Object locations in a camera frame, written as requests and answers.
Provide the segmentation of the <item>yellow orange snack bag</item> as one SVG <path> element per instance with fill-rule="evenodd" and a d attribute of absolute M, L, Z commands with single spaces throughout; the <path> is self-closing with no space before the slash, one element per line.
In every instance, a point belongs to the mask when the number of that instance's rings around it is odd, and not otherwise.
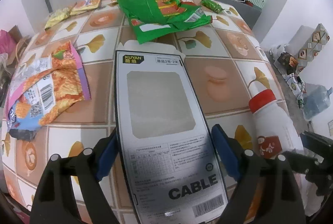
<path fill-rule="evenodd" d="M 90 98 L 81 58 L 67 41 L 16 71 L 5 102 L 7 131 L 31 141 L 74 103 Z"/>

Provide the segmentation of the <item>white cable package box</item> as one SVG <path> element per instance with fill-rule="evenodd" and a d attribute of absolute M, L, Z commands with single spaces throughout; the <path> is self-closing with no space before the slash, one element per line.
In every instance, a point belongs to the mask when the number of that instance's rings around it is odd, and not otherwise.
<path fill-rule="evenodd" d="M 223 213 L 219 158 L 180 55 L 119 47 L 115 117 L 140 223 L 208 223 Z"/>

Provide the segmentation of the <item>green snack bag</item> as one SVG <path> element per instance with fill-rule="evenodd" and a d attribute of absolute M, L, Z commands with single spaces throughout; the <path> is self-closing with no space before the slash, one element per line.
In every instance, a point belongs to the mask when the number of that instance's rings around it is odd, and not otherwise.
<path fill-rule="evenodd" d="M 183 0 L 117 0 L 128 18 L 137 41 L 142 44 L 212 22 L 202 8 Z"/>

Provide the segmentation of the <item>white bottle red cap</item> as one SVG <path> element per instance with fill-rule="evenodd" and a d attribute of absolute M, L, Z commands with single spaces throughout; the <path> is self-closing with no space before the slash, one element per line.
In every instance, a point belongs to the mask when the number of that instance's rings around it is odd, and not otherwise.
<path fill-rule="evenodd" d="M 285 151 L 304 153 L 303 144 L 293 121 L 277 104 L 271 89 L 263 90 L 249 101 L 253 114 L 260 155 L 273 159 Z"/>

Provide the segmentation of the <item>blue water jug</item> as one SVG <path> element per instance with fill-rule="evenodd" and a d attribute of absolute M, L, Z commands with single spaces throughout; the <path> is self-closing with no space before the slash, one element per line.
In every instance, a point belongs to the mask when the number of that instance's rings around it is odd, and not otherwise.
<path fill-rule="evenodd" d="M 306 121 L 310 121 L 314 116 L 319 115 L 331 105 L 332 87 L 327 89 L 323 85 L 306 84 L 306 92 L 303 116 Z"/>

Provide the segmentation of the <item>dark snack box on floor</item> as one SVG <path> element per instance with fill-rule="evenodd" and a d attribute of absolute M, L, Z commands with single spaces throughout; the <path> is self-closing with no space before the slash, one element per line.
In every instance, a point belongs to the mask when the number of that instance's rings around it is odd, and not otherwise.
<path fill-rule="evenodd" d="M 287 74 L 295 73 L 299 64 L 298 60 L 287 52 L 281 53 L 277 61 Z"/>

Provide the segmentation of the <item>pink plastic bag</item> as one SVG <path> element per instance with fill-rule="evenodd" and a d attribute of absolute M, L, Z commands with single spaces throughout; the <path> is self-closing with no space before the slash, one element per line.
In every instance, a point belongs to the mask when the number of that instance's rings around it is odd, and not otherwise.
<path fill-rule="evenodd" d="M 0 31 L 0 53 L 4 54 L 7 53 L 8 55 L 11 55 L 12 52 L 15 50 L 16 42 L 11 37 L 11 35 L 5 31 Z"/>

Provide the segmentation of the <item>cardboard box on floor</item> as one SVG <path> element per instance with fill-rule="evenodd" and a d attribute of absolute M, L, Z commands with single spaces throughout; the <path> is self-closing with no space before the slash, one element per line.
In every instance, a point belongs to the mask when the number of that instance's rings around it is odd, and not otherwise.
<path fill-rule="evenodd" d="M 14 40 L 15 46 L 14 50 L 9 55 L 7 64 L 15 66 L 22 59 L 24 51 L 28 47 L 31 37 L 29 35 L 23 37 L 17 25 L 10 29 L 9 35 L 11 35 L 12 39 Z"/>

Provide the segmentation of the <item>yellow snack packet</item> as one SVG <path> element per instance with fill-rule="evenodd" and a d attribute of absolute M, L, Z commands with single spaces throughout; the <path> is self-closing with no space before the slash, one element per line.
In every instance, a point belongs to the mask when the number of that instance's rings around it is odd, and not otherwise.
<path fill-rule="evenodd" d="M 63 20 L 66 20 L 67 18 L 70 17 L 70 13 L 71 13 L 71 8 L 69 8 L 69 7 L 65 7 L 63 9 L 56 10 L 48 17 L 44 30 L 48 30 L 51 27 L 55 26 L 56 24 L 59 24 Z"/>

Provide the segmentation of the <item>grey cabinet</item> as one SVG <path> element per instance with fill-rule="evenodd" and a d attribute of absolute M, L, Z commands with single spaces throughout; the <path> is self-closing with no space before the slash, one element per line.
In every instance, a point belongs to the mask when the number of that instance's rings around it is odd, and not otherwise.
<path fill-rule="evenodd" d="M 257 6 L 249 6 L 246 3 L 237 1 L 237 0 L 215 0 L 217 1 L 222 8 L 225 10 L 229 10 L 230 7 L 233 7 L 237 12 L 238 16 L 231 14 L 236 18 L 242 18 L 250 29 L 253 29 L 255 24 L 257 23 L 262 9 Z"/>

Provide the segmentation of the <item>small green candy packet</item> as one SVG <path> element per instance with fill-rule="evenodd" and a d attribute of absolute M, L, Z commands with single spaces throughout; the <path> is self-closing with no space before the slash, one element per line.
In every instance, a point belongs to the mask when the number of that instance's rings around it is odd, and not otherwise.
<path fill-rule="evenodd" d="M 213 0 L 201 0 L 201 5 L 206 7 L 207 9 L 213 11 L 216 14 L 221 13 L 224 9 Z"/>

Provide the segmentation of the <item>orange cream snack packet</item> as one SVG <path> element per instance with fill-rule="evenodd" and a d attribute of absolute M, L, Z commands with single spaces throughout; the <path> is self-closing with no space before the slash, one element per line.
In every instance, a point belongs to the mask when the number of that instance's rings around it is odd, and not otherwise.
<path fill-rule="evenodd" d="M 75 16 L 86 11 L 95 10 L 101 4 L 101 0 L 82 0 L 75 4 L 75 6 L 71 9 L 70 15 Z"/>

